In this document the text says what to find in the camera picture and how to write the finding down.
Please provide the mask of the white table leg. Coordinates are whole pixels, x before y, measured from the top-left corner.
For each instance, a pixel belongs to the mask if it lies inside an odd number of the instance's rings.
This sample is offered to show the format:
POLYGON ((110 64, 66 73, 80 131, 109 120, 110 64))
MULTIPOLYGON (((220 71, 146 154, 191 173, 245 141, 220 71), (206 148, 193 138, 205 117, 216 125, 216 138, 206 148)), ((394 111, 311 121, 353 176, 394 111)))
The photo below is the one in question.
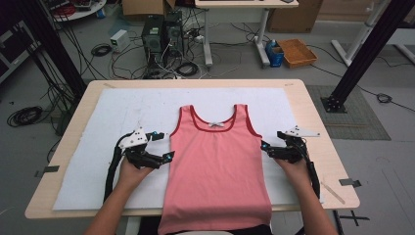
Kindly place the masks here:
POLYGON ((140 216, 130 216, 127 219, 127 223, 125 227, 125 235, 138 235, 140 225, 141 225, 140 216))

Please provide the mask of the large cardboard box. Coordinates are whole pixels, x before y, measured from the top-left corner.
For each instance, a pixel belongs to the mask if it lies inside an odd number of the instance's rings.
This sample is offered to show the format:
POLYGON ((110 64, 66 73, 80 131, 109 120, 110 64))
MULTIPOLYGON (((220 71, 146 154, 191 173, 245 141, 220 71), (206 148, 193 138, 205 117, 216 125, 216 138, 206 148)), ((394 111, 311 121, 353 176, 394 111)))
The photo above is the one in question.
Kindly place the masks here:
POLYGON ((267 30, 273 33, 310 33, 324 0, 298 0, 295 8, 273 9, 267 30))

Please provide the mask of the white metal stand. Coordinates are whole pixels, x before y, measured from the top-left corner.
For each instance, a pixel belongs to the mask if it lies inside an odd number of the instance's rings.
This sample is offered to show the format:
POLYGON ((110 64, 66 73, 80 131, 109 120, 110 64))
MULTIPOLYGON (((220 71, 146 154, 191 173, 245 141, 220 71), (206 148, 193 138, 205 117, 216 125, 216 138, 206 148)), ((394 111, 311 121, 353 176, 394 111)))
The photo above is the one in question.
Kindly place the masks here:
MULTIPOLYGON (((371 12, 367 20, 363 23, 354 40, 345 50, 338 40, 332 40, 331 44, 337 53, 349 67, 357 54, 359 48, 363 45, 372 29, 376 25, 377 19, 386 10, 390 0, 372 0, 371 12)), ((409 17, 405 18, 397 30, 391 36, 388 45, 393 45, 401 54, 403 54, 413 65, 415 65, 415 53, 408 49, 408 46, 415 46, 415 6, 411 9, 409 17)))

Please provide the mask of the person's right hand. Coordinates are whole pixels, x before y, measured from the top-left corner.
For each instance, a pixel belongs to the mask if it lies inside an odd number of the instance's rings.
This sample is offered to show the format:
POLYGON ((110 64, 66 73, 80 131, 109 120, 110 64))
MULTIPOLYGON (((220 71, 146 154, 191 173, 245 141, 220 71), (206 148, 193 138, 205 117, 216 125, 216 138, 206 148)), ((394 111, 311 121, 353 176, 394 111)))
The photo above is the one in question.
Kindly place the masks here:
POLYGON ((283 160, 276 160, 276 163, 284 170, 295 189, 305 188, 311 185, 304 160, 300 160, 294 164, 283 160))

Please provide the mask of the black computer tower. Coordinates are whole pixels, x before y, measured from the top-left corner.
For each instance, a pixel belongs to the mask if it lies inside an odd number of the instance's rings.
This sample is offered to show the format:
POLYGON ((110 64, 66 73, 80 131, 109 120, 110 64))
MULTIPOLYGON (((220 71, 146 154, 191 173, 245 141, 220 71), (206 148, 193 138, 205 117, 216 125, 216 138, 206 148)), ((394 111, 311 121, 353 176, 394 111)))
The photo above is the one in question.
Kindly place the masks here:
POLYGON ((150 68, 158 68, 163 64, 165 50, 164 16, 149 15, 141 33, 147 63, 150 68))
POLYGON ((184 51, 182 12, 169 12, 164 22, 170 54, 179 57, 184 51))

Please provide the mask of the blue box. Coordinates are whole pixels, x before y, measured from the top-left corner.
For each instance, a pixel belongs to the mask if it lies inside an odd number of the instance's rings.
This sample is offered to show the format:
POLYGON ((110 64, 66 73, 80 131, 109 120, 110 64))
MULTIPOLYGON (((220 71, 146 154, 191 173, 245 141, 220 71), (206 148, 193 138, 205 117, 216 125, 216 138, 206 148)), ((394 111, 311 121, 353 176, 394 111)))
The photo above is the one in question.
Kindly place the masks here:
POLYGON ((284 60, 284 51, 275 39, 270 40, 265 46, 265 53, 270 62, 270 67, 280 68, 284 60))

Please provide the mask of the black tape strip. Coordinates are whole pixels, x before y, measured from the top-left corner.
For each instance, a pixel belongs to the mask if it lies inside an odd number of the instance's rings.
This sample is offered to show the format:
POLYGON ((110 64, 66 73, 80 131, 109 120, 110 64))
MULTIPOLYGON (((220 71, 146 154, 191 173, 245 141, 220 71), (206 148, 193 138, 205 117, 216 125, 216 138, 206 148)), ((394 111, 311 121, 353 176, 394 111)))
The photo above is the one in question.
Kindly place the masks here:
POLYGON ((43 175, 45 173, 49 173, 49 172, 57 172, 59 170, 60 166, 59 165, 51 165, 51 166, 45 166, 42 170, 37 170, 34 174, 34 177, 43 177, 43 175))
POLYGON ((353 188, 362 186, 359 180, 353 180, 352 178, 339 179, 339 182, 342 186, 352 186, 353 188))

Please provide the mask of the person's left hand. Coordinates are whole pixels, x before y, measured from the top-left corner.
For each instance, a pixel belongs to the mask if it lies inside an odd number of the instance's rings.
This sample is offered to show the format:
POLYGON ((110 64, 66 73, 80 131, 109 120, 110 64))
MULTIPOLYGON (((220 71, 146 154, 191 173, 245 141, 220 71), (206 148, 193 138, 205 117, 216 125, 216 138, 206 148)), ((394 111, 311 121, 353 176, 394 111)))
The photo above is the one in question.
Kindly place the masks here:
POLYGON ((137 168, 127 159, 123 159, 116 187, 132 191, 137 188, 152 171, 153 169, 150 167, 137 168))

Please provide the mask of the pink tank top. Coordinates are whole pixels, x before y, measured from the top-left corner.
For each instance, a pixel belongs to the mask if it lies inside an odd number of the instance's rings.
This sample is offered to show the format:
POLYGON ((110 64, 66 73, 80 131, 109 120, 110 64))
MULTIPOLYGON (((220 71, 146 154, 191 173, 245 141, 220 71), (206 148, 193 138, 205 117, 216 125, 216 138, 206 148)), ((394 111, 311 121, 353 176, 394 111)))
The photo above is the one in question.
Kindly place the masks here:
POLYGON ((267 227, 271 203, 260 144, 246 105, 235 105, 220 123, 203 120, 192 105, 181 107, 158 234, 267 227))

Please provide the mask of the white power supply box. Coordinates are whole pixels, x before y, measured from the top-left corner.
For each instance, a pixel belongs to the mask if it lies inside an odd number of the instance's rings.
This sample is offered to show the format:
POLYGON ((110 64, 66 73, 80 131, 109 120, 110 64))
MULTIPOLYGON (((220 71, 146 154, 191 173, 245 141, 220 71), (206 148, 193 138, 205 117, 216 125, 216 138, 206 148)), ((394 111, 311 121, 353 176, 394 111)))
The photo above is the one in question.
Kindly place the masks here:
POLYGON ((120 29, 116 34, 114 34, 110 41, 112 43, 113 49, 117 53, 121 53, 130 45, 130 39, 128 32, 124 29, 120 29))

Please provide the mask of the white table mat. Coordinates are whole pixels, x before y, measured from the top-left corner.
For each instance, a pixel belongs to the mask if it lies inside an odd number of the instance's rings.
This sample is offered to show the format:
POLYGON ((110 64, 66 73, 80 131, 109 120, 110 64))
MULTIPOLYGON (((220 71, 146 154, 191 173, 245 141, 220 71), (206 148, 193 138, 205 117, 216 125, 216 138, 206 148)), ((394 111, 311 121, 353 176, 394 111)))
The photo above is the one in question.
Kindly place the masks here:
POLYGON ((118 139, 141 126, 147 132, 170 135, 179 108, 192 105, 202 118, 219 123, 229 118, 235 104, 249 108, 254 130, 273 146, 285 142, 279 131, 297 137, 318 137, 320 131, 300 126, 294 105, 282 88, 111 88, 98 103, 72 154, 55 211, 97 210, 103 204, 105 180, 118 139))

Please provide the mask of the white desk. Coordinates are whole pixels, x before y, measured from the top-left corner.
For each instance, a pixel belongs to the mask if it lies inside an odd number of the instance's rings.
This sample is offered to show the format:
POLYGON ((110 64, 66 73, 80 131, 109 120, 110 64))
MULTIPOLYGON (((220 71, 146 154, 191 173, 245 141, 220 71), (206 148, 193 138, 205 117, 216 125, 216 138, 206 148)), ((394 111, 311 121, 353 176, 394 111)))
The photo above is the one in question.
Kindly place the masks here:
POLYGON ((209 41, 210 23, 260 23, 259 31, 254 36, 253 44, 258 52, 261 65, 270 65, 263 44, 264 32, 271 9, 296 8, 298 0, 195 0, 195 6, 204 11, 203 50, 205 66, 213 65, 209 41))

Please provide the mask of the black metal post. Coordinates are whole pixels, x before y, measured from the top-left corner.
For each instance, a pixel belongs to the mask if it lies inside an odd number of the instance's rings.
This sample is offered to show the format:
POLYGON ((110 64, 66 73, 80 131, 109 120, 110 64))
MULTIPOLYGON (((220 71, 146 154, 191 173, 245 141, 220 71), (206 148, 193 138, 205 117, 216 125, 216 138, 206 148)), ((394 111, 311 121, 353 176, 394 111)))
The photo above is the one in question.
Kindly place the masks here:
POLYGON ((338 113, 344 109, 351 91, 414 6, 415 0, 390 0, 334 91, 328 98, 322 99, 327 112, 338 113))
POLYGON ((31 32, 44 46, 50 59, 63 76, 69 86, 73 97, 80 100, 86 91, 87 85, 81 78, 72 62, 59 35, 49 22, 43 7, 38 0, 11 0, 17 10, 23 15, 24 22, 31 32))

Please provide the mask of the round white table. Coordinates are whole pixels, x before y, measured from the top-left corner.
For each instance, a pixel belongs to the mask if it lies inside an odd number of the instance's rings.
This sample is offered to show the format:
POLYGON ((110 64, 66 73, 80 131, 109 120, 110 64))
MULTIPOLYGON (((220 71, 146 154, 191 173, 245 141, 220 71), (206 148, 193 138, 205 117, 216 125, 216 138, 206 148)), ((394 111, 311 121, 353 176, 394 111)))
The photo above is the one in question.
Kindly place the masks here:
POLYGON ((55 22, 81 19, 100 11, 107 0, 40 0, 55 22))

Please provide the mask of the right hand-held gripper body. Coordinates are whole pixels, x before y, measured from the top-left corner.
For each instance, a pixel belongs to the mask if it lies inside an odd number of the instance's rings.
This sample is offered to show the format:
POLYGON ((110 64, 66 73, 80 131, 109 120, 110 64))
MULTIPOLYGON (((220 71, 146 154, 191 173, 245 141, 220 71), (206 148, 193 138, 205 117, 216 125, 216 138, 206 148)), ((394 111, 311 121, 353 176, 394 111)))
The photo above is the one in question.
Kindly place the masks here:
POLYGON ((284 148, 276 148, 276 156, 274 159, 288 161, 293 164, 301 159, 308 158, 308 152, 306 147, 306 141, 304 137, 319 137, 320 133, 312 130, 308 130, 297 125, 289 130, 282 131, 287 135, 287 139, 284 140, 286 146, 284 148))

